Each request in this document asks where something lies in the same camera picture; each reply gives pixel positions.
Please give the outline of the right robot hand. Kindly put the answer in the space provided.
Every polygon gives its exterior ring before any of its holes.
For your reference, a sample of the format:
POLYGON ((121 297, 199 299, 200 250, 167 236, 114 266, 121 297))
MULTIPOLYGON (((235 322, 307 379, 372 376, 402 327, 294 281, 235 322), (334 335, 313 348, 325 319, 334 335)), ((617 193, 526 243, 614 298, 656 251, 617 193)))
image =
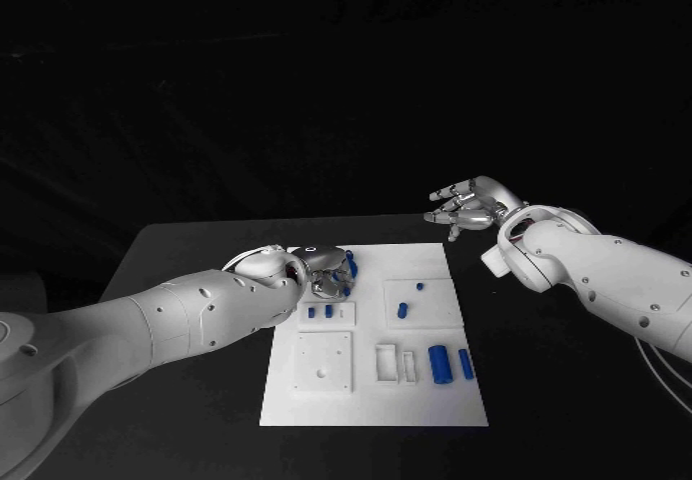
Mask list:
POLYGON ((428 200, 439 205, 424 214, 424 220, 448 226, 449 242, 464 230, 500 227, 527 206, 510 189, 487 176, 475 176, 439 188, 429 193, 428 200))

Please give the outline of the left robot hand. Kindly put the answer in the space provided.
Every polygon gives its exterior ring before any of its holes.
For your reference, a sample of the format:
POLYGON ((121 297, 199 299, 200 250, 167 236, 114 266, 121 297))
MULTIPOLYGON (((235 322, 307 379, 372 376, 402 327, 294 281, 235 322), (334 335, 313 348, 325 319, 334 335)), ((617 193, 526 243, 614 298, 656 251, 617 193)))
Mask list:
POLYGON ((311 294, 334 302, 344 301, 356 284, 354 254, 336 246, 300 247, 292 255, 301 259, 311 294))

